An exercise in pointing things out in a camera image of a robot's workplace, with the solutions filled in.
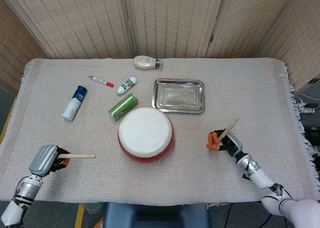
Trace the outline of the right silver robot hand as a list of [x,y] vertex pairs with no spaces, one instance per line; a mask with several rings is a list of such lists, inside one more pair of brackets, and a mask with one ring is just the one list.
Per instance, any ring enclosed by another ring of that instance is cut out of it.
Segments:
[[231,132],[229,132],[219,144],[218,138],[223,132],[224,130],[210,132],[207,138],[207,148],[214,151],[227,151],[231,157],[240,160],[246,155],[246,153],[243,152],[243,145]]

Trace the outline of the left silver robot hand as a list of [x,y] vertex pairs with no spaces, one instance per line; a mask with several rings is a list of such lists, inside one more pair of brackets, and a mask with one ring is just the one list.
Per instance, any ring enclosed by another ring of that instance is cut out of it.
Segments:
[[45,177],[51,172],[66,168],[69,159],[59,158],[60,154],[69,154],[69,152],[57,145],[43,145],[29,166],[31,174]]

